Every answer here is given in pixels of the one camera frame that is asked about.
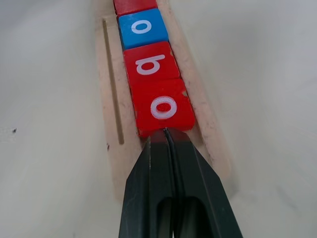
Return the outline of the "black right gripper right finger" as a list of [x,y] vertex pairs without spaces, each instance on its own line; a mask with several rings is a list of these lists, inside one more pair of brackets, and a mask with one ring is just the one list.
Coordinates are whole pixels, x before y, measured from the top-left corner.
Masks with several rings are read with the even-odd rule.
[[165,129],[176,188],[175,238],[243,238],[219,176],[189,136]]

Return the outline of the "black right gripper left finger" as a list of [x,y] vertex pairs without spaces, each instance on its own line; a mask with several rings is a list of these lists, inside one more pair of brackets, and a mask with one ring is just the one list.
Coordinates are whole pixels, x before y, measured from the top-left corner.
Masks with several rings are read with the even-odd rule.
[[174,196],[169,144],[159,130],[126,180],[118,238],[172,238]]

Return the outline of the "red tile letter o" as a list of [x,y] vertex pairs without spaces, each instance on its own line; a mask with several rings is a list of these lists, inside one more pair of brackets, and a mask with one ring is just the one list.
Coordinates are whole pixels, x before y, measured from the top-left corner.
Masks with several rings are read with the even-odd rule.
[[136,83],[131,94],[141,138],[166,127],[181,131],[193,128],[195,115],[181,78]]

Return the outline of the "light wooden slotted board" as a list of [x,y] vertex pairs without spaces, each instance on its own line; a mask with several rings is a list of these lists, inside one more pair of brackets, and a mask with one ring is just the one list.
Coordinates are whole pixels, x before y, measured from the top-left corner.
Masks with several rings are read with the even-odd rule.
[[[122,201],[126,179],[142,151],[143,143],[137,135],[113,0],[93,0],[93,4],[107,156],[114,196]],[[157,4],[167,25],[171,47],[196,116],[195,126],[188,135],[220,177],[227,196],[232,197],[237,187],[233,157],[208,99],[203,75],[194,61],[170,0],[157,0]]]

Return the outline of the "red tile letter b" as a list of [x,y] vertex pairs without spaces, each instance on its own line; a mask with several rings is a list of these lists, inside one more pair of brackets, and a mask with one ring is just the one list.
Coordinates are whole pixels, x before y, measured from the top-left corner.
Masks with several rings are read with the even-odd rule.
[[130,86],[180,77],[177,62],[168,41],[125,50],[123,59]]

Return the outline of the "blue block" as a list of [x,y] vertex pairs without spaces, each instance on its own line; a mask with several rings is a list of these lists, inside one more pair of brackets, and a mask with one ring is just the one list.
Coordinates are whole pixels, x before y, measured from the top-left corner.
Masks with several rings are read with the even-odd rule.
[[168,32],[157,8],[124,15],[118,18],[125,50],[168,41]]

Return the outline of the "red tile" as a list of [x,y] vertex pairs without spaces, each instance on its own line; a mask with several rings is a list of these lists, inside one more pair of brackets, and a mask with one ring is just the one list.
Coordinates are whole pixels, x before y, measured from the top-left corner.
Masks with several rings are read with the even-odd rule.
[[113,3],[118,16],[158,7],[156,0],[113,0]]

